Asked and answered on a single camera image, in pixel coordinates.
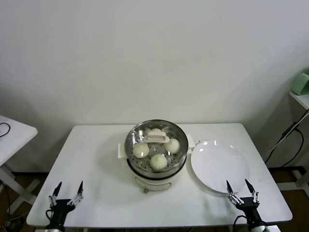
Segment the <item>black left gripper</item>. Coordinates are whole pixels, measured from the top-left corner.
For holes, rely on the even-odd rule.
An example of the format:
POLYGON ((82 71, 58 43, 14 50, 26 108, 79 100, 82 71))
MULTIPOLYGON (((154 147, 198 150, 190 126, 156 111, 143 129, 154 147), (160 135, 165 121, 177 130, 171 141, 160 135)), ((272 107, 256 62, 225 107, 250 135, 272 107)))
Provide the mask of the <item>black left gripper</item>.
POLYGON ((50 219, 51 224, 64 225, 67 214, 73 211, 77 204, 81 202, 83 197, 83 181, 80 183, 77 194, 71 199, 57 200, 62 182, 54 189, 53 194, 49 195, 49 204, 52 211, 50 219))

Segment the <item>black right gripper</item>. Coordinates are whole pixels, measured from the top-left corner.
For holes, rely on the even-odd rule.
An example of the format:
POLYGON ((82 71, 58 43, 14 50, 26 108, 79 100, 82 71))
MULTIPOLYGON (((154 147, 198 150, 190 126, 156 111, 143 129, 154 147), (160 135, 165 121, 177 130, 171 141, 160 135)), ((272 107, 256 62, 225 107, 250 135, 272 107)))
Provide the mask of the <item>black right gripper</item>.
POLYGON ((251 193, 251 197, 239 198, 232 190, 230 183, 226 180, 228 199, 238 210, 241 210, 247 219, 248 224, 258 224, 262 221, 257 208, 259 206, 258 192, 253 185, 245 179, 246 185, 251 193))

